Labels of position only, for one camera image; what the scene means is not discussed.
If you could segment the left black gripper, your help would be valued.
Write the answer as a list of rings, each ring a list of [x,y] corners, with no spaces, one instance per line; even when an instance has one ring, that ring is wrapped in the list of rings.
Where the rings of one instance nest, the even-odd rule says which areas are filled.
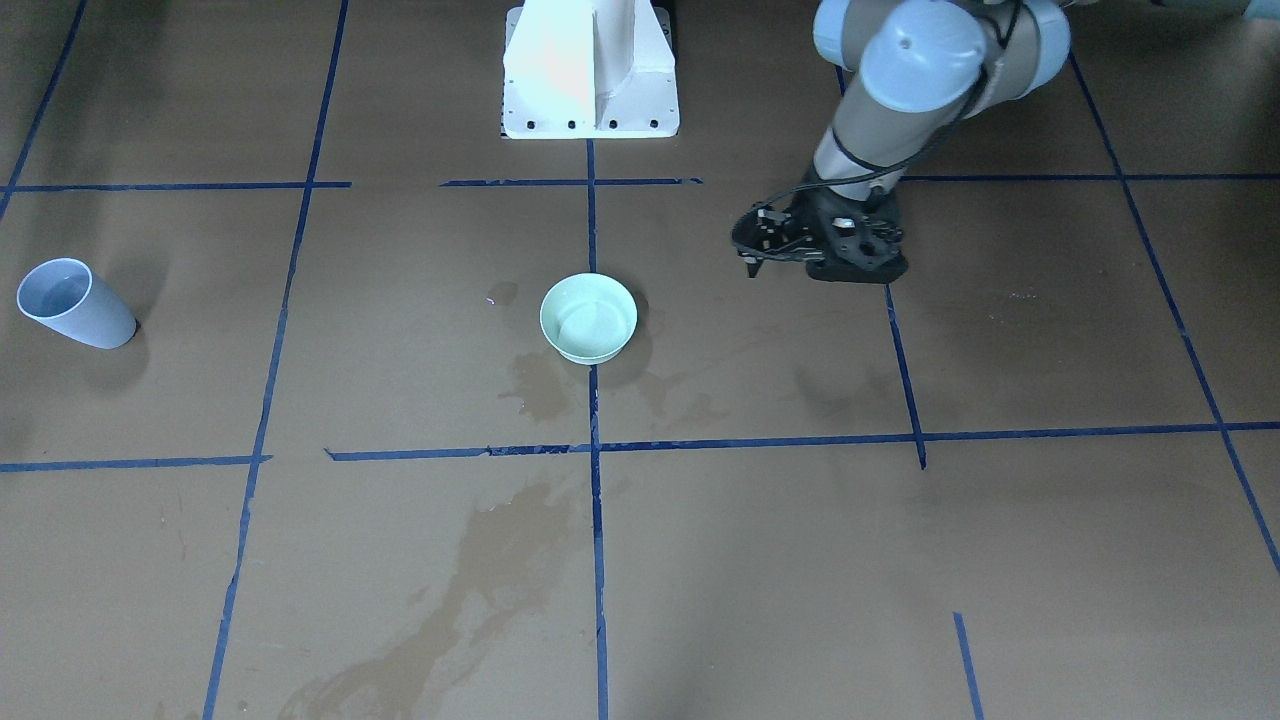
[[[905,232],[893,191],[846,199],[828,188],[804,190],[785,209],[769,204],[745,213],[730,242],[748,278],[762,265],[800,263],[814,281],[890,284],[908,272]]]

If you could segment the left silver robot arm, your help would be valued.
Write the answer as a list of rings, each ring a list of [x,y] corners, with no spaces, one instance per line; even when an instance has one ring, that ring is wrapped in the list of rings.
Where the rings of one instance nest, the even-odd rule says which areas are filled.
[[[748,274],[890,284],[909,268],[896,186],[987,108],[1050,82],[1071,29],[1056,1],[823,1],[815,50],[847,74],[805,176],[754,205],[731,243]]]

